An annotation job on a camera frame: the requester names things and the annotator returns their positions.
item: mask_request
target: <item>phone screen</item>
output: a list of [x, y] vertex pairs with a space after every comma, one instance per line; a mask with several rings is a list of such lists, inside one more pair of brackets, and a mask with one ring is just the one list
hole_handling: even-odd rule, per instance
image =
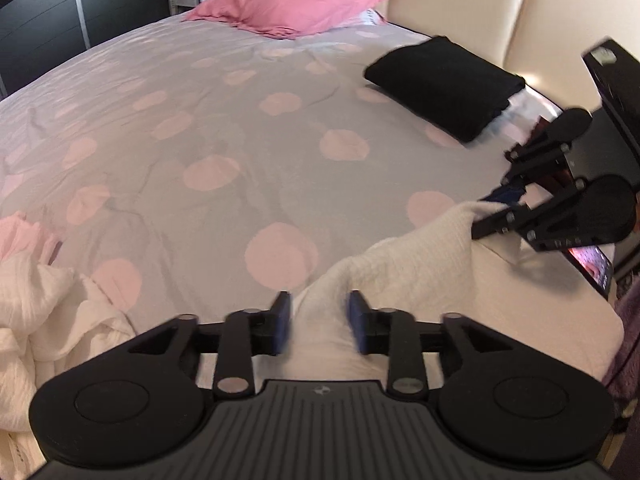
[[564, 255], [601, 295], [609, 297], [613, 265], [600, 248], [573, 247]]

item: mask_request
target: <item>bed sheet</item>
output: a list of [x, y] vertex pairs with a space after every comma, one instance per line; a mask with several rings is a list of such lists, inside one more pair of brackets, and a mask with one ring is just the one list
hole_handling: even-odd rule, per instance
[[215, 322], [486, 195], [502, 152], [553, 107], [534, 92], [462, 146], [368, 86], [425, 40], [393, 25], [294, 41], [175, 16], [66, 62], [0, 103], [0, 214], [63, 240], [144, 331]]

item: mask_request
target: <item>pillowcase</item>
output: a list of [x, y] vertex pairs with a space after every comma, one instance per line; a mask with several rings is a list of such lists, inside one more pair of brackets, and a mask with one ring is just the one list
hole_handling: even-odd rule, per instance
[[376, 6], [382, 0], [205, 0], [187, 20], [225, 22], [269, 38], [318, 34]]
[[383, 25], [384, 23], [386, 23], [386, 20], [380, 16], [377, 11], [367, 9], [357, 16], [344, 20], [337, 28], [358, 27], [359, 25]]

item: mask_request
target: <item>crumpled white fabric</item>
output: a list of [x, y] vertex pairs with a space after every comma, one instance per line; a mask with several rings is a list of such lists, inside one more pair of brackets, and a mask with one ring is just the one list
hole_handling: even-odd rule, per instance
[[[600, 380], [622, 342], [620, 318], [561, 253], [535, 253], [515, 234], [472, 241], [474, 220], [503, 207], [463, 203], [335, 264], [296, 298], [286, 353], [261, 358], [258, 379], [385, 384], [386, 358], [359, 355], [346, 319], [357, 289], [372, 308], [421, 321], [459, 312]], [[440, 386], [435, 356], [425, 362], [430, 387]]]
[[134, 330], [91, 279], [22, 252], [0, 262], [0, 478], [44, 463], [28, 410], [38, 387], [129, 340]]

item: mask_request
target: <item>pink cloth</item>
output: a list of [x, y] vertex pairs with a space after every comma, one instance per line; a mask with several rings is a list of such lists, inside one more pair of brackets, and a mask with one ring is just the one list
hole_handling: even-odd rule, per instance
[[186, 20], [226, 22], [277, 40], [319, 34], [382, 0], [205, 0]]
[[41, 264], [50, 263], [60, 239], [39, 222], [30, 224], [24, 213], [0, 218], [0, 260], [29, 251]]

